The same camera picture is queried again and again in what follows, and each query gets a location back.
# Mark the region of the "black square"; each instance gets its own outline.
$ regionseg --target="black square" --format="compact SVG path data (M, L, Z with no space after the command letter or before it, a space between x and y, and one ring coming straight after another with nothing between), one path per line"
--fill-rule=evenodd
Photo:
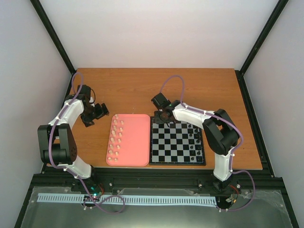
M189 150L189 145L183 145L182 148L183 150Z
M158 161L159 162L162 162L162 161L164 162L165 161L165 156L159 156L158 157Z
M203 157L202 157L202 156L196 157L196 161L197 161L197 162L203 162Z
M177 145L171 145L171 150L177 150Z
M176 134L170 134L171 139L176 139Z
M189 156L185 156L184 157L184 162L190 162L190 157Z
M177 156L172 156L171 157L171 162L177 162Z
M165 156L171 156L171 151L170 150L165 150Z
M195 155L196 155L195 151L190 151L190 156L195 156Z
M178 150L177 151L177 156L184 156L184 151Z

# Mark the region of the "chessboard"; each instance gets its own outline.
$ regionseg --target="chessboard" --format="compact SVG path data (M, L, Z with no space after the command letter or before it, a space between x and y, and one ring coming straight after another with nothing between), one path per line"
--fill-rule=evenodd
M206 165L201 129L192 124L156 124L151 117L151 165Z

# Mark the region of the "black metal frame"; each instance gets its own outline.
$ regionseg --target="black metal frame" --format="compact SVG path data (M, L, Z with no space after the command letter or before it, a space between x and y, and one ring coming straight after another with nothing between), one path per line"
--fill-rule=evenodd
M76 71L69 60L58 36L55 33L45 11L42 8L39 0L30 0L37 11L42 23L45 25L49 35L54 41L55 46L60 52L66 66L68 67L71 74ZM246 58L242 68L236 70L236 76L239 83L240 91L243 96L244 104L256 141L259 156L262 162L263 169L260 171L250 171L252 174L256 189L258 190L280 190L289 213L293 227L299 227L295 214L290 203L284 182L282 178L274 176L274 172L271 167L271 163L266 151L264 140L257 122L257 118L254 112L254 108L251 103L251 99L247 90L247 86L244 80L244 74L249 68L251 62L265 41L271 28L278 19L280 13L283 11L288 0L279 0L272 14L270 15L267 23L265 24L261 34L255 42L252 50ZM68 87L66 94L69 94L71 87ZM96 168L97 175L101 177L101 181L105 188L105 191L115 193L117 190L123 188L169 188L169 189L188 189L199 193L210 193L208 188L200 188L199 183L204 183L205 180L210 179L212 170L178 170L178 169L124 169L124 168ZM239 184L243 189L251 189L252 184L250 178L246 174L239 174L237 176ZM86 180L88 185L93 183L90 180ZM69 186L72 190L84 192L83 187L79 181L75 180L70 174L63 172L62 170L55 170L53 168L43 166L40 174L34 174L32 182L30 184L28 193L25 197L22 209L20 211L18 220L15 227L21 226L24 218L26 208L32 193L33 187L38 186Z

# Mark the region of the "white wall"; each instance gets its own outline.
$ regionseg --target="white wall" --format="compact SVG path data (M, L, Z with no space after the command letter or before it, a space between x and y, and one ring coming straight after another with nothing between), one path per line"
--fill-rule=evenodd
M33 173L37 128L59 111L69 72L29 0L0 7L0 219L14 227Z
M245 74L276 176L304 227L304 1L289 1Z
M42 0L75 67L240 69L277 0Z

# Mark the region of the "wooden table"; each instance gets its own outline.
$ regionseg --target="wooden table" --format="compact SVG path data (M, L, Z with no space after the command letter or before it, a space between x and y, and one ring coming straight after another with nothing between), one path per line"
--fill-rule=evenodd
M234 169L262 169L248 116L238 87L234 69L184 69L184 68L80 68L84 83L94 89L96 102L105 103L110 116L95 120L95 125L85 128L80 118L73 127L78 155L95 167L110 167L106 163L111 119L114 114L148 114L155 111L151 99L159 93L163 82L171 75L183 76L186 89L183 101L206 110L227 111L234 124L243 133L245 141L234 157ZM76 77L75 86L80 83ZM179 100L181 81L170 80L163 90L170 99ZM204 136L206 166L147 165L144 168L213 169L214 152Z

